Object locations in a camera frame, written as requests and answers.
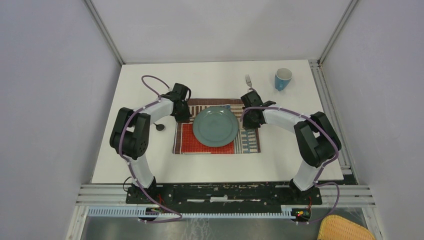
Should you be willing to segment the striped patchwork placemat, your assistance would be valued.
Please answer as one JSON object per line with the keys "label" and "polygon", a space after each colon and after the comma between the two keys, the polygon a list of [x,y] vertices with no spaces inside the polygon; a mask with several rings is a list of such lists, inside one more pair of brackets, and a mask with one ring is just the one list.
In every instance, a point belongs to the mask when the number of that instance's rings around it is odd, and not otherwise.
{"label": "striped patchwork placemat", "polygon": [[261,152],[259,131],[257,129],[243,129],[239,131],[235,140],[225,146],[209,147],[200,143],[193,132],[193,121],[202,110],[221,106],[235,114],[239,120],[243,112],[242,100],[236,98],[192,98],[188,101],[191,118],[189,122],[177,123],[173,143],[173,154],[257,154]]}

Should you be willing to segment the teal ceramic plate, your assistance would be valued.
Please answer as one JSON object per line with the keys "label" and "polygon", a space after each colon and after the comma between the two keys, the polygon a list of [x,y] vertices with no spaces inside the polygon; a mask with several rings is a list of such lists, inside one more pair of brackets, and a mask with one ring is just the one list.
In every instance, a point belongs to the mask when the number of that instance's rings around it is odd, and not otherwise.
{"label": "teal ceramic plate", "polygon": [[211,148],[223,147],[233,142],[239,132],[236,115],[223,106],[210,106],[200,111],[193,120],[195,138]]}

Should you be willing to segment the black spoon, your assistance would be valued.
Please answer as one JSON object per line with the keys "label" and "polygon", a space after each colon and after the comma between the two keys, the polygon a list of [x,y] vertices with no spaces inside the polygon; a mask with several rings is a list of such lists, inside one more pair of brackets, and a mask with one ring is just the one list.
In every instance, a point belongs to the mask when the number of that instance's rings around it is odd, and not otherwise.
{"label": "black spoon", "polygon": [[164,131],[165,130],[165,125],[164,124],[161,124],[161,123],[154,123],[154,126],[155,126],[155,129],[157,130],[157,131]]}

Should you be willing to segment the blue ceramic mug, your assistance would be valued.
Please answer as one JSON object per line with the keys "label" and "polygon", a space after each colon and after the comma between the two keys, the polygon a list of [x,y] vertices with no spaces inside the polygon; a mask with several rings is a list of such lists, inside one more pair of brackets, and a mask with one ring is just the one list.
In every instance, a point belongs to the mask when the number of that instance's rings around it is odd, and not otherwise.
{"label": "blue ceramic mug", "polygon": [[284,90],[292,80],[293,73],[287,68],[279,68],[274,77],[274,88],[278,91]]}

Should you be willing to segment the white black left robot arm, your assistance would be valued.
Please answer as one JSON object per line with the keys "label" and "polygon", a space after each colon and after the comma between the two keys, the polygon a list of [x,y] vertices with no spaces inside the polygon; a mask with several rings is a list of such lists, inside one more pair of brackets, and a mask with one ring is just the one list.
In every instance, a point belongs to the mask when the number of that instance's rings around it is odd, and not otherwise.
{"label": "white black left robot arm", "polygon": [[138,197],[147,204],[154,202],[158,195],[156,179],[146,157],[151,125],[168,116],[174,117],[177,123],[189,121],[191,95],[189,87],[176,83],[171,91],[153,102],[139,109],[122,107],[117,113],[109,145],[125,160],[133,184],[139,188]]}

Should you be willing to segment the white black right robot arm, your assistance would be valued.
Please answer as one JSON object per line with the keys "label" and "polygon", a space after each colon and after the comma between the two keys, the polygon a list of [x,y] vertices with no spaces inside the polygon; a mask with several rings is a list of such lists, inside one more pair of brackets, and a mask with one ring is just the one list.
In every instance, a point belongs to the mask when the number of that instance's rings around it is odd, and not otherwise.
{"label": "white black right robot arm", "polygon": [[324,167],[338,159],[342,148],[327,115],[321,111],[305,115],[278,106],[274,101],[264,102],[253,90],[240,99],[244,105],[240,118],[244,129],[258,129],[269,124],[295,135],[302,162],[289,182],[288,196],[293,203],[302,204],[309,198]]}

